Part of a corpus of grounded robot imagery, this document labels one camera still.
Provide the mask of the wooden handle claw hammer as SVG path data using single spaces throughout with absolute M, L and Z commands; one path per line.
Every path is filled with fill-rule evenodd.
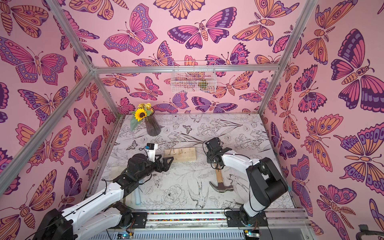
M 225 185 L 221 170 L 215 170 L 217 184 L 210 182 L 210 186 L 219 193 L 232 192 L 234 190 L 232 185 Z

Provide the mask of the wooden block with nails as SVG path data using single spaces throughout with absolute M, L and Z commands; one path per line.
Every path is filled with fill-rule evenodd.
M 197 151 L 195 147 L 165 149 L 165 157 L 173 157 L 175 162 L 195 162 Z

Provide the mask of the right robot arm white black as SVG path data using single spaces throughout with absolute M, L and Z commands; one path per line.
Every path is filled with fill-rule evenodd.
M 244 225 L 255 224 L 257 217 L 289 190 L 287 182 L 269 158 L 252 159 L 231 148 L 223 148 L 219 138 L 205 141 L 203 151 L 207 162 L 215 165 L 216 170 L 228 167 L 248 177 L 248 201 L 239 210 Z

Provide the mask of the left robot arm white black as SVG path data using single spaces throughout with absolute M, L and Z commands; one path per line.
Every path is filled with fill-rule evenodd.
M 84 201 L 64 210 L 49 211 L 40 223 L 33 240 L 87 240 L 113 227 L 131 228 L 135 218 L 132 209 L 122 199 L 134 192 L 140 181 L 153 172 L 166 172 L 174 157 L 155 155 L 149 161 L 147 155 L 136 154 L 127 167 L 106 187 Z

